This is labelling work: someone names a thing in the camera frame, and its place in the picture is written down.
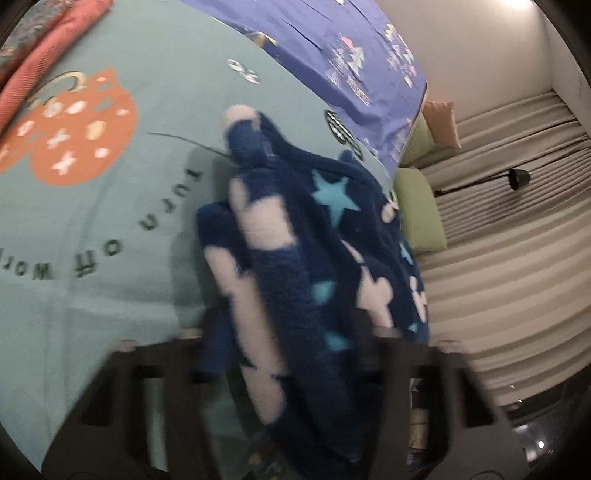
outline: green pillow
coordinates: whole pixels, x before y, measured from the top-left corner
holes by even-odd
[[[437,203],[425,175],[416,168],[399,168],[395,181],[402,232],[417,252],[439,252],[447,248]]]
[[[436,145],[423,113],[419,113],[400,160],[400,166],[408,167],[416,159],[427,155]]]

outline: purple fabric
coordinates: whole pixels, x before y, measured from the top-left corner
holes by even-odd
[[[372,0],[182,1],[263,40],[265,51],[330,104],[394,177],[427,82]]]

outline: pillow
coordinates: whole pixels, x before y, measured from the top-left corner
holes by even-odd
[[[462,147],[457,135],[453,102],[426,102],[423,107],[423,115],[435,142],[448,147]]]
[[[422,113],[419,113],[413,126],[413,131],[408,139],[402,160],[400,160],[400,166],[409,166],[416,159],[427,155],[435,146],[435,140],[433,140],[425,117]]]
[[[439,252],[447,248],[439,210],[425,175],[416,168],[399,168],[395,186],[402,232],[417,252]]]

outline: red fabric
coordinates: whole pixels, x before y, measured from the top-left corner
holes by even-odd
[[[0,132],[63,53],[111,8],[113,0],[78,0],[22,62],[0,92]]]

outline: bright light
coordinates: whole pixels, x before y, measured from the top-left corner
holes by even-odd
[[[501,0],[501,2],[517,10],[524,10],[534,5],[531,0]]]

